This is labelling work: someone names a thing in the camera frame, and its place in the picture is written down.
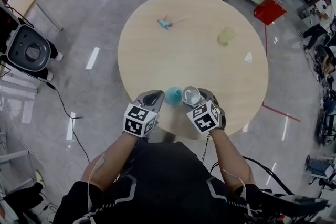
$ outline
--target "floor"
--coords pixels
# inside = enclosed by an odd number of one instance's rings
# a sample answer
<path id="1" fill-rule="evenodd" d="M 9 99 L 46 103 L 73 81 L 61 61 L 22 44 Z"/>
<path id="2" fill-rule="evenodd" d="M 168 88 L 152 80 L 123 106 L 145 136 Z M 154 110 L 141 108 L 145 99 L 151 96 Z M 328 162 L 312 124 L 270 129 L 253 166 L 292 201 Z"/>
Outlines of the floor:
<path id="1" fill-rule="evenodd" d="M 51 61 L 49 64 L 55 74 L 52 84 L 59 89 L 67 111 L 83 116 L 83 119 L 75 120 L 74 128 L 89 158 L 93 159 L 113 143 L 122 130 L 120 122 L 130 100 L 118 70 L 118 41 L 127 19 L 146 0 L 41 1 L 64 30 L 59 33 L 36 9 L 29 19 L 65 55 L 62 62 Z M 243 155 L 271 168 L 294 193 L 316 195 L 319 187 L 307 184 L 309 177 L 304 171 L 304 163 L 308 154 L 321 150 L 314 142 L 313 132 L 322 91 L 300 47 L 297 34 L 300 21 L 294 15 L 291 0 L 283 3 L 288 13 L 267 27 L 254 17 L 254 3 L 249 0 L 225 1 L 253 25 L 265 46 L 269 64 L 264 105 L 230 139 Z M 99 48 L 97 59 L 92 69 L 86 69 L 96 47 Z M 44 194 L 50 202 L 59 204 L 81 175 L 76 164 L 70 164 L 66 171 L 67 165 L 74 161 L 85 169 L 87 160 L 69 131 L 69 118 L 57 93 L 44 84 L 38 88 L 37 95 L 1 92 L 0 128 L 8 132 L 9 152 L 23 148 L 19 132 L 25 145 L 48 169 L 47 172 L 35 156 L 23 157 L 12 162 L 14 179 L 10 182 L 24 180 L 38 169 L 47 183 Z M 163 134 L 162 130 L 155 130 L 151 140 L 160 141 Z M 179 137 L 175 141 L 182 141 L 199 157 L 203 155 L 204 141 Z M 204 165 L 210 168 L 216 161 L 214 144 L 210 141 Z M 255 164 L 250 165 L 260 188 L 283 193 L 266 172 Z M 220 177 L 219 170 L 213 174 Z"/>

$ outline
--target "white paper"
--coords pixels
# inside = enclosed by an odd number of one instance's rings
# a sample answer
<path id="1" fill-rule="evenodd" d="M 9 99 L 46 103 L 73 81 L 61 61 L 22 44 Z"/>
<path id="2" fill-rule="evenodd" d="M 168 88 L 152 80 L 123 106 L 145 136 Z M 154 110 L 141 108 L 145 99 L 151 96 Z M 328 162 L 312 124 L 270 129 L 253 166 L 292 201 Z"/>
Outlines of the white paper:
<path id="1" fill-rule="evenodd" d="M 251 53 L 251 52 L 249 52 L 249 53 L 245 56 L 244 61 L 247 62 L 247 63 L 252 63 L 252 53 Z"/>

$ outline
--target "black shirt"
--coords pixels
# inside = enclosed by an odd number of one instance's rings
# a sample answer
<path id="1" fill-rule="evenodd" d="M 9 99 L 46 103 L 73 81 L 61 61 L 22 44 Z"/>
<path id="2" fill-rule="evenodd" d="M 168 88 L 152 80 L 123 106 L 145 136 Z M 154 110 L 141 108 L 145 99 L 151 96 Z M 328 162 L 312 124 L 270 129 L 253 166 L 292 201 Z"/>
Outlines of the black shirt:
<path id="1" fill-rule="evenodd" d="M 87 213 L 87 187 L 76 182 L 55 215 L 54 224 L 73 223 Z M 111 188 L 103 193 L 90 184 L 92 212 L 97 224 L 116 221 L 245 223 L 247 204 L 213 177 L 181 142 L 139 141 Z M 247 201 L 254 203 L 259 189 L 246 186 Z"/>

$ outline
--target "wire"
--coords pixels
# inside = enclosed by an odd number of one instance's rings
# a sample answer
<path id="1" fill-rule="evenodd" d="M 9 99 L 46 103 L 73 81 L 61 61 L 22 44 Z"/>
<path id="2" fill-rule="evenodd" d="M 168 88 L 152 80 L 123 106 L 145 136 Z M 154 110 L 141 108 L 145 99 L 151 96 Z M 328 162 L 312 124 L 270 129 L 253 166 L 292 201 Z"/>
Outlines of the wire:
<path id="1" fill-rule="evenodd" d="M 46 166 L 43 164 L 43 162 L 39 159 L 39 157 L 34 153 L 32 152 L 29 148 L 26 147 L 25 143 L 23 142 L 22 138 L 21 138 L 21 135 L 20 135 L 20 132 L 17 128 L 17 125 L 16 125 L 16 120 L 15 120 L 15 117 L 14 117 L 14 114 L 11 110 L 11 108 L 9 108 L 8 106 L 5 106 L 5 108 L 7 108 L 9 110 L 9 112 L 12 114 L 12 117 L 13 117 L 13 120 L 14 120 L 14 125 L 15 125 L 15 130 L 16 130 L 16 133 L 17 133 L 17 136 L 19 137 L 19 140 L 20 142 L 22 143 L 22 146 L 28 150 L 29 153 L 31 153 L 32 155 L 34 155 L 36 157 L 36 159 L 42 164 L 42 167 L 44 168 L 44 170 L 49 174 L 49 176 L 53 179 L 53 181 L 56 183 L 56 185 L 62 190 L 62 192 L 64 194 L 66 194 L 66 192 L 64 191 L 64 189 L 61 187 L 60 184 L 57 183 L 57 181 L 54 179 L 54 177 L 51 175 L 51 173 L 48 171 L 48 169 L 46 168 Z"/>
<path id="2" fill-rule="evenodd" d="M 47 81 L 40 80 L 39 78 L 36 78 L 36 77 L 34 77 L 34 76 L 30 75 L 30 74 L 27 74 L 26 72 L 23 72 L 23 73 L 26 74 L 26 75 L 28 75 L 28 76 L 30 76 L 30 77 L 33 77 L 33 78 L 35 78 L 35 79 L 38 79 L 39 81 L 44 82 L 44 83 L 45 83 L 47 86 L 49 86 L 51 89 L 57 91 L 57 94 L 58 94 L 58 96 L 59 96 L 59 100 L 60 100 L 61 103 L 62 103 L 64 112 L 66 113 L 66 115 L 67 115 L 70 119 L 72 119 L 72 121 L 71 121 L 72 133 L 73 133 L 74 136 L 76 137 L 78 144 L 80 145 L 80 147 L 82 148 L 82 150 L 83 150 L 84 153 L 85 153 L 86 159 L 87 159 L 88 162 L 90 163 L 90 159 L 89 159 L 88 153 L 86 152 L 86 150 L 84 149 L 84 147 L 83 147 L 82 144 L 80 143 L 80 141 L 79 141 L 77 135 L 75 134 L 74 127 L 73 127 L 73 126 L 74 126 L 74 125 L 73 125 L 73 124 L 74 124 L 74 123 L 73 123 L 73 122 L 74 122 L 73 120 L 76 120 L 76 119 L 82 119 L 83 117 L 82 117 L 82 116 L 77 116 L 77 117 L 74 117 L 74 118 L 73 118 L 72 116 L 70 116 L 70 114 L 69 114 L 69 113 L 67 112 L 67 110 L 65 109 L 65 106 L 64 106 L 64 103 L 63 103 L 63 100 L 62 100 L 62 97 L 61 97 L 59 91 L 56 89 L 56 87 L 55 87 L 54 85 L 50 84 L 50 83 L 47 82 Z"/>
<path id="3" fill-rule="evenodd" d="M 264 169 L 271 177 L 274 178 L 274 180 L 283 188 L 283 190 L 287 193 L 287 194 L 290 194 L 290 195 L 294 195 L 293 192 L 290 191 L 290 189 L 280 180 L 280 178 L 275 174 L 273 173 L 273 171 L 271 169 L 269 169 L 268 167 L 262 165 L 260 162 L 254 160 L 254 159 L 251 159 L 251 158 L 248 158 L 248 157 L 245 157 L 243 156 L 244 159 L 247 159 L 251 162 L 254 162 L 256 164 L 258 164 L 262 169 Z M 219 162 L 216 162 L 214 163 L 214 165 L 212 166 L 211 170 L 210 170 L 210 173 L 213 171 L 213 169 L 219 165 Z"/>
<path id="4" fill-rule="evenodd" d="M 78 163 L 76 163 L 76 162 L 70 162 L 70 163 L 68 163 L 68 165 L 67 165 L 67 167 L 65 168 L 65 175 L 66 175 L 66 177 L 67 177 L 67 179 L 68 179 L 68 183 L 69 183 L 69 185 L 71 186 L 71 183 L 70 183 L 70 180 L 69 180 L 69 177 L 68 177 L 68 174 L 67 174 L 67 171 L 68 171 L 68 167 L 70 166 L 70 164 L 72 164 L 72 163 L 74 163 L 74 164 L 77 164 L 78 165 L 78 167 L 80 168 L 80 170 L 84 173 L 84 171 L 83 171 L 83 169 L 82 169 L 82 167 L 80 167 L 80 165 L 78 164 Z"/>
<path id="5" fill-rule="evenodd" d="M 9 70 L 7 73 L 4 73 L 3 75 L 1 75 L 0 78 L 2 78 L 3 76 L 7 75 L 8 73 L 12 71 L 8 66 L 3 65 L 2 63 L 0 63 L 0 66 L 3 66 L 4 68 L 7 68 Z"/>
<path id="6" fill-rule="evenodd" d="M 78 137 L 77 137 L 77 135 L 75 134 L 75 131 L 74 131 L 74 119 L 76 119 L 76 118 L 71 118 L 72 119 L 72 121 L 71 121 L 71 128 L 72 128 L 72 133 L 74 134 L 74 136 L 75 136 L 75 138 L 77 139 L 77 142 L 78 142 L 78 144 L 80 145 L 80 147 L 82 148 L 82 150 L 84 151 L 84 153 L 85 153 L 85 155 L 86 155 L 86 159 L 88 159 L 88 162 L 89 162 L 89 164 L 90 164 L 90 159 L 89 159 L 89 156 L 88 156 L 88 154 L 86 153 L 86 151 L 85 151 L 85 149 L 83 148 L 83 146 L 82 146 L 82 144 L 79 142 L 79 139 L 78 139 Z"/>
<path id="7" fill-rule="evenodd" d="M 0 137 L 0 144 L 1 144 L 1 146 L 2 146 L 2 148 L 5 150 L 6 149 L 6 143 L 5 143 L 5 141 L 2 141 L 2 138 Z"/>
<path id="8" fill-rule="evenodd" d="M 210 134 L 208 134 L 208 136 L 207 136 L 207 138 L 206 138 L 205 149 L 204 149 L 204 153 L 203 153 L 202 160 L 201 160 L 202 163 L 203 163 L 204 158 L 205 158 L 206 148 L 208 147 L 209 138 L 210 138 Z"/>
<path id="9" fill-rule="evenodd" d="M 15 8 L 11 7 L 9 3 L 4 2 L 4 1 L 3 1 L 3 3 L 5 3 L 5 7 L 6 7 L 6 8 L 9 8 L 9 9 L 12 11 L 12 13 L 14 13 L 13 11 L 15 11 L 18 15 L 20 15 L 20 16 L 22 17 L 23 20 L 25 20 L 27 23 L 29 23 L 29 24 L 32 26 L 32 28 L 34 28 L 33 24 L 32 24 L 30 21 L 28 21 L 28 20 L 27 20 L 27 19 L 26 19 L 20 12 L 18 12 Z"/>
<path id="10" fill-rule="evenodd" d="M 69 115 L 69 113 L 66 111 L 66 109 L 65 109 L 65 107 L 64 107 L 64 103 L 63 103 L 63 100 L 62 100 L 62 98 L 61 98 L 61 95 L 59 94 L 59 91 L 56 89 L 55 86 L 53 86 L 53 87 L 54 87 L 54 90 L 57 91 L 58 96 L 59 96 L 59 100 L 61 100 L 61 103 L 62 103 L 64 112 L 68 115 L 68 117 L 71 118 L 72 120 L 75 120 L 75 119 L 82 119 L 82 118 L 83 118 L 82 116 L 74 117 L 74 118 L 73 118 L 72 116 Z"/>
<path id="11" fill-rule="evenodd" d="M 55 212 L 50 213 L 50 214 L 47 216 L 47 220 L 52 221 L 51 219 L 49 219 L 49 216 L 52 215 L 52 214 L 56 214 L 56 213 L 55 213 Z"/>
<path id="12" fill-rule="evenodd" d="M 58 207 L 56 208 L 55 206 L 52 205 L 52 206 L 50 206 L 50 210 L 53 211 L 54 213 L 56 213 L 57 210 L 58 210 Z"/>
<path id="13" fill-rule="evenodd" d="M 100 158 L 98 159 L 98 161 L 96 162 L 96 164 L 94 165 L 94 168 L 92 169 L 92 172 L 89 176 L 89 180 L 88 180 L 88 213 L 90 212 L 91 210 L 91 207 L 92 207 L 92 202 L 91 202 L 91 198 L 90 198 L 90 192 L 89 192 L 89 187 L 90 187 L 90 179 L 91 179 L 91 176 L 93 174 L 93 172 L 96 170 L 96 167 L 97 167 L 97 164 L 100 162 L 100 160 L 105 156 L 105 152 L 100 156 Z"/>

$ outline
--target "desk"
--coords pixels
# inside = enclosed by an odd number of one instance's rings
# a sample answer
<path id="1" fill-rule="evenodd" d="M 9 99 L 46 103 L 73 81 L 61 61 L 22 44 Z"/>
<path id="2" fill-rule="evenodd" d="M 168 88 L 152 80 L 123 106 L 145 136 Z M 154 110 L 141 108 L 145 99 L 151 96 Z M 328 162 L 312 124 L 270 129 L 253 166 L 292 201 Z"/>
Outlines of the desk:
<path id="1" fill-rule="evenodd" d="M 63 30 L 61 24 L 52 17 L 51 13 L 38 0 L 9 0 L 8 3 L 24 17 L 27 16 L 32 7 L 36 4 L 36 6 L 42 11 L 48 20 L 58 29 L 58 31 Z M 17 14 L 16 12 L 14 12 L 14 15 L 21 18 L 20 14 Z"/>
<path id="2" fill-rule="evenodd" d="M 169 30 L 157 23 L 165 15 L 179 20 Z M 236 37 L 228 46 L 217 41 L 224 27 Z M 253 62 L 244 58 L 252 53 Z M 195 86 L 213 92 L 226 113 L 226 133 L 233 134 L 258 112 L 267 89 L 268 64 L 253 26 L 222 0 L 148 0 L 128 19 L 121 33 L 118 63 L 130 98 L 171 86 Z M 163 102 L 159 127 L 199 139 L 182 105 Z"/>

